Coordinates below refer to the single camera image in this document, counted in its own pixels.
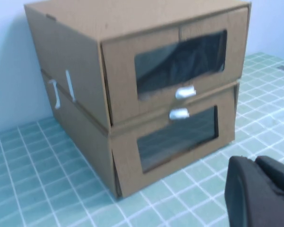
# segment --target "black object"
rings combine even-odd
[[[231,157],[224,196],[230,227],[284,227],[284,164]]]

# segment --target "stacked cardboard boxes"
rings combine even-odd
[[[250,3],[25,5],[55,118],[116,197],[234,139]]]

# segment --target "drawer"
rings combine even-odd
[[[234,140],[237,85],[111,138],[123,196]]]
[[[113,125],[241,77],[249,9],[102,43]]]

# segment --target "tiled floor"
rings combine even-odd
[[[54,119],[0,133],[0,227],[227,227],[228,158],[284,163],[284,61],[244,65],[235,142],[119,202]]]

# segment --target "drawer handle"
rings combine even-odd
[[[55,109],[57,110],[57,109],[60,108],[60,98],[59,98],[59,94],[58,94],[58,90],[57,90],[57,81],[52,79],[48,83],[49,84],[53,84],[53,88],[55,90],[55,95],[56,95],[56,106],[55,106]]]
[[[169,112],[169,119],[180,120],[189,117],[189,112],[186,108],[175,109]]]
[[[176,91],[176,99],[185,99],[196,95],[195,87],[181,87]]]

